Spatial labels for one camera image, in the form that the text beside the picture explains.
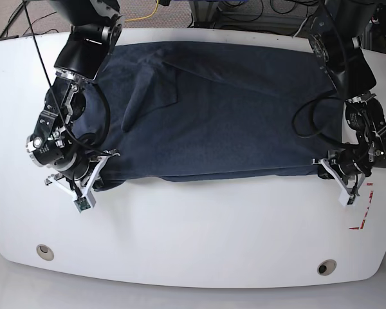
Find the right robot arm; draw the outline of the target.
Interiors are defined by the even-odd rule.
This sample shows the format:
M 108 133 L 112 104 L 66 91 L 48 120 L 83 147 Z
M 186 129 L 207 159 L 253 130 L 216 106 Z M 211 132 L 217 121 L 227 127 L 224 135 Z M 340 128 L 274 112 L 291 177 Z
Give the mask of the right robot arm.
M 49 83 L 43 110 L 26 141 L 26 150 L 35 164 L 54 168 L 76 191 L 78 182 L 87 180 L 95 167 L 91 159 L 106 156 L 100 146 L 110 128 L 111 112 L 97 77 L 113 53 L 124 18 L 118 1 L 49 4 L 70 23 L 71 30 L 55 61 L 57 77 Z M 87 85 L 94 87 L 104 107 L 104 126 L 97 133 L 75 136 L 72 127 L 86 108 Z

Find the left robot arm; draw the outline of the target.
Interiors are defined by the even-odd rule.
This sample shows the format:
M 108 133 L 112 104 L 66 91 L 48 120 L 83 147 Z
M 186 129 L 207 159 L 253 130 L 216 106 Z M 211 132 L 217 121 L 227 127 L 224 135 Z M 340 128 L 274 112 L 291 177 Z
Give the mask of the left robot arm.
M 375 10 L 385 1 L 319 1 L 311 24 L 309 44 L 341 101 L 345 119 L 355 131 L 357 144 L 343 143 L 323 134 L 311 119 L 311 129 L 337 149 L 331 167 L 342 178 L 371 175 L 386 168 L 386 121 L 371 90 L 376 78 L 362 52 L 361 34 Z

